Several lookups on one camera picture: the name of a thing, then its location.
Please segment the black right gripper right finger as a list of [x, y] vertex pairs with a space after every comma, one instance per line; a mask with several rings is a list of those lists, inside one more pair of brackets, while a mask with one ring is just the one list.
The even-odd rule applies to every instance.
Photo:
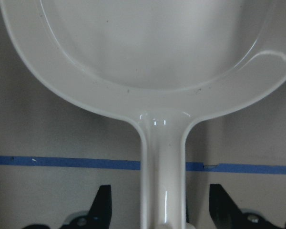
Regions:
[[260, 214], [242, 212], [220, 184], [209, 186], [209, 213], [217, 229], [278, 229]]

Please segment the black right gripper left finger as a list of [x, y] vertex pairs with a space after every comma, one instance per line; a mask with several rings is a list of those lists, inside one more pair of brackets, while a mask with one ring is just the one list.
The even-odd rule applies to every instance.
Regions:
[[61, 229], [108, 229], [112, 219], [111, 185], [101, 185], [88, 211], [69, 215]]

